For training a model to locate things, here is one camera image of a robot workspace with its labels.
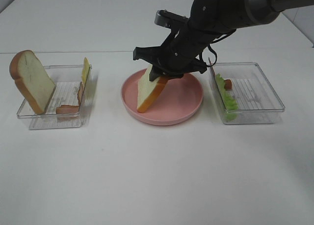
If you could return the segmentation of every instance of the toast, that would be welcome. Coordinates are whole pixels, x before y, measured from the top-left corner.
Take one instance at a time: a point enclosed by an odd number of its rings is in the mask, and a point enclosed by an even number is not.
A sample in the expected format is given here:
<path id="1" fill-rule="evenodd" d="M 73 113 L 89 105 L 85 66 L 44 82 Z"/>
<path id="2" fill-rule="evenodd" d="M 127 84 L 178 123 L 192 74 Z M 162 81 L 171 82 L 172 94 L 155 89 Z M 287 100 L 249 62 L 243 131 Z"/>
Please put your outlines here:
<path id="1" fill-rule="evenodd" d="M 30 50 L 17 53 L 10 64 L 10 75 L 16 87 L 36 114 L 45 112 L 55 90 L 45 68 Z"/>
<path id="2" fill-rule="evenodd" d="M 145 74 L 141 77 L 137 84 L 137 111 L 140 113 L 146 112 L 146 110 L 153 104 L 153 102 L 161 94 L 162 90 L 166 86 L 169 77 L 160 76 L 154 81 L 149 81 L 149 74 L 152 70 L 150 65 Z"/>

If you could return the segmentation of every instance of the bread crust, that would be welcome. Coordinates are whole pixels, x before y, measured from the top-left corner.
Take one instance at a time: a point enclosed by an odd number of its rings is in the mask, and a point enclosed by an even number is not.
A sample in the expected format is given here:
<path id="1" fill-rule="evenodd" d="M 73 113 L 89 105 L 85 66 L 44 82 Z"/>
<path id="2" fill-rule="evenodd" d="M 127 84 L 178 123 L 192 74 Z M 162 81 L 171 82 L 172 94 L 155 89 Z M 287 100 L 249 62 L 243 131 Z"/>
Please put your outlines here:
<path id="1" fill-rule="evenodd" d="M 147 109 L 153 104 L 153 102 L 158 98 L 161 94 L 162 90 L 166 86 L 169 77 L 161 76 L 159 81 L 157 82 L 156 87 L 153 89 L 151 94 L 143 101 L 143 103 L 137 108 L 139 113 L 144 113 Z"/>
<path id="2" fill-rule="evenodd" d="M 10 75 L 11 77 L 14 79 L 14 82 L 15 82 L 15 85 L 16 87 L 18 88 L 18 90 L 21 92 L 21 94 L 24 96 L 24 98 L 27 100 L 27 102 L 29 103 L 30 107 L 33 109 L 33 111 L 36 113 L 36 114 L 42 114 L 44 113 L 46 110 L 42 110 L 39 105 L 37 104 L 35 98 L 32 96 L 32 94 L 28 91 L 28 89 L 26 88 L 25 84 L 24 84 L 24 80 L 23 78 L 20 76 L 19 74 L 19 71 L 18 71 L 18 64 L 19 64 L 19 60 L 21 58 L 21 56 L 25 53 L 25 52 L 31 52 L 33 53 L 33 51 L 31 50 L 24 50 L 24 51 L 21 51 L 19 53 L 17 53 L 11 63 L 10 63 L 10 67 L 9 67 L 9 70 L 10 70 Z M 53 96 L 53 92 L 49 98 L 49 101 L 48 103 L 50 102 L 51 98 Z"/>

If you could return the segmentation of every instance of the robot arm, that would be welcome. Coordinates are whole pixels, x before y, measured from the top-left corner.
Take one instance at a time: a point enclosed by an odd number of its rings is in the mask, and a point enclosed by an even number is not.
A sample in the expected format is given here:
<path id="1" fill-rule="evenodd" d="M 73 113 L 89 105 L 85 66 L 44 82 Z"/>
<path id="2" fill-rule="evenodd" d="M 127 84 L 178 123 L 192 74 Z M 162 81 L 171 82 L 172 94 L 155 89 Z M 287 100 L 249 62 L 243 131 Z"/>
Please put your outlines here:
<path id="1" fill-rule="evenodd" d="M 150 81 L 161 75 L 180 78 L 184 73 L 203 73 L 207 65 L 195 57 L 221 36 L 271 23 L 285 9 L 308 5 L 314 5 L 314 0 L 194 0 L 189 19 L 160 10 L 155 23 L 171 33 L 159 47 L 136 47 L 133 59 L 153 65 Z"/>

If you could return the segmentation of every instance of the white table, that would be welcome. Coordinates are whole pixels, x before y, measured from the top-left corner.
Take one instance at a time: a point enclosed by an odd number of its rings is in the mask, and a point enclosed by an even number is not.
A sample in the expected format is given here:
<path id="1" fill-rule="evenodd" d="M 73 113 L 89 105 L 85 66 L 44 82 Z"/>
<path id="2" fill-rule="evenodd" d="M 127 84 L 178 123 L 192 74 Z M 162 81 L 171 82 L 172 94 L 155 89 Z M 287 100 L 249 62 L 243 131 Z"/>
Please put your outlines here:
<path id="1" fill-rule="evenodd" d="M 0 224 L 311 225 L 314 220 L 314 62 L 311 49 L 219 50 L 221 62 L 260 64 L 286 105 L 274 125 L 223 125 L 208 72 L 201 109 L 157 127 L 132 118 L 122 82 L 146 63 L 131 52 L 39 53 L 98 78 L 89 123 L 27 129 L 22 96 L 0 55 Z"/>
<path id="2" fill-rule="evenodd" d="M 154 24 L 160 9 L 189 16 L 193 0 L 15 0 L 0 14 L 0 53 L 133 51 L 160 45 L 169 29 Z M 217 49 L 310 48 L 280 15 L 270 25 L 239 29 Z"/>

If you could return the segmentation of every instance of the clear plastic container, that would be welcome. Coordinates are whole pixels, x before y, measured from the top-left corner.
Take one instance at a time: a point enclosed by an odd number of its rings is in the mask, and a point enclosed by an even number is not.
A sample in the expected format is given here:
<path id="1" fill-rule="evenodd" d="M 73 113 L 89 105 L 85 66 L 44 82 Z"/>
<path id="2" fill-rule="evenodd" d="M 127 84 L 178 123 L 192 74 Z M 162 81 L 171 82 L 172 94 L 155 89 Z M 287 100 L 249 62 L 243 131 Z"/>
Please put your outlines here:
<path id="1" fill-rule="evenodd" d="M 55 82 L 56 89 L 44 114 L 37 115 L 24 99 L 17 118 L 24 120 L 28 129 L 52 129 L 81 127 L 89 116 L 93 102 L 91 92 L 91 65 L 83 91 L 82 101 L 77 113 L 56 114 L 60 105 L 78 105 L 77 93 L 81 82 L 83 65 L 44 66 L 49 77 Z"/>
<path id="2" fill-rule="evenodd" d="M 232 82 L 232 90 L 225 91 L 237 103 L 228 109 L 226 98 L 215 76 Z M 224 124 L 272 124 L 280 120 L 285 106 L 257 63 L 217 63 L 210 68 L 210 83 L 219 115 Z"/>

